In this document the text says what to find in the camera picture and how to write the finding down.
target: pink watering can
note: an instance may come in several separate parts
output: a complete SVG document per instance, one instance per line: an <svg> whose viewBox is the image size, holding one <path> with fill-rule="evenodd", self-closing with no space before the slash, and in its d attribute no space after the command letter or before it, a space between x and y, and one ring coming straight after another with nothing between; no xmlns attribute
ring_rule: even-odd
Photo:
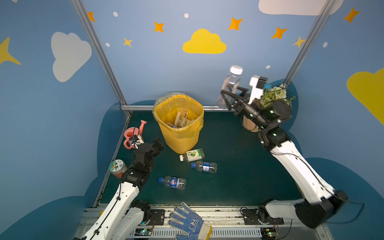
<svg viewBox="0 0 384 240"><path fill-rule="evenodd" d="M124 147L126 147L127 149L131 149L131 148L137 148L135 146L135 144L132 144L131 141L129 140L130 137L132 137L133 135L137 135L138 138L142 139L141 135L143 133L143 128L144 128L144 124L146 124L147 122L144 121L144 120L141 120L141 125L139 128L137 127L130 127L128 128L125 133L124 133L124 137L126 138L125 141L124 141Z"/></svg>

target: trash can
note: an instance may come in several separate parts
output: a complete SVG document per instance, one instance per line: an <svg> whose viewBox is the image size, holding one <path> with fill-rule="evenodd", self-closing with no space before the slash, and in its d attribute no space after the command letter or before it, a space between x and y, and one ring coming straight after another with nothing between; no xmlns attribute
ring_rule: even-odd
<svg viewBox="0 0 384 240"><path fill-rule="evenodd" d="M185 108L188 112L187 118L194 121L186 127L172 128L166 123L175 121L179 108ZM166 144L178 154L191 150L199 140L204 108L195 99L183 93L168 94L156 101L153 116L159 123Z"/></svg>

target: blue glove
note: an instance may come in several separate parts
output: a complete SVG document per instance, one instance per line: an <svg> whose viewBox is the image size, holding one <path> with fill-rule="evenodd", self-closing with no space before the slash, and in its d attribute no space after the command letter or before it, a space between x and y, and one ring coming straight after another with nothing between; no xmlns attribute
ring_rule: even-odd
<svg viewBox="0 0 384 240"><path fill-rule="evenodd" d="M186 232L177 234L176 240L208 240L212 227L205 225L201 217L185 202L181 203L181 207L175 207L175 212L169 214L172 219L168 221L168 224Z"/></svg>

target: green table surface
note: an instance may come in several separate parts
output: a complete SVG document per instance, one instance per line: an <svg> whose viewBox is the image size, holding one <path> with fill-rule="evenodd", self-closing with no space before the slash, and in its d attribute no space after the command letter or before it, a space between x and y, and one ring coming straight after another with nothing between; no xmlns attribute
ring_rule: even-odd
<svg viewBox="0 0 384 240"><path fill-rule="evenodd" d="M256 133L245 130L240 116L230 112L205 112L204 127L193 149L202 148L204 161L217 163L217 173L199 172L190 163L180 162L179 154L164 141L159 124L150 111L135 111L129 127L147 121L145 142L159 137L165 149L154 160L149 180L136 199L151 204L258 205L267 199L293 200L301 194L285 168L259 143ZM121 144L116 159L132 164L134 150ZM159 177L182 177L185 190L158 183ZM100 203L109 203L120 180L109 176Z"/></svg>

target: robotic arm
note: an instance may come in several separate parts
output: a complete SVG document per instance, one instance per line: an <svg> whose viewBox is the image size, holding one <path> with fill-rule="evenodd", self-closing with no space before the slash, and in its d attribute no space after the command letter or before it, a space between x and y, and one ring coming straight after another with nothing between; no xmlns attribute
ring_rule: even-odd
<svg viewBox="0 0 384 240"><path fill-rule="evenodd" d="M125 240L140 223L149 221L149 203L132 201L147 182L154 165L153 160L163 149L158 138L154 144L142 143L138 146L135 160L123 174L114 197L81 240Z"/></svg>
<svg viewBox="0 0 384 240"><path fill-rule="evenodd" d="M273 222L273 218L286 217L299 219L306 226L316 228L334 215L348 197L342 190L335 191L320 177L280 127L281 122L291 118L291 106L283 100L276 100L267 108L261 109L254 101L256 98L261 99L266 81L267 78L253 76L249 98L245 96L248 91L246 88L238 87L242 91L240 95L221 91L229 110L234 109L235 115L244 114L260 128L257 134L261 144L285 167L304 197L293 201L272 200L261 204L259 220L268 223Z"/></svg>

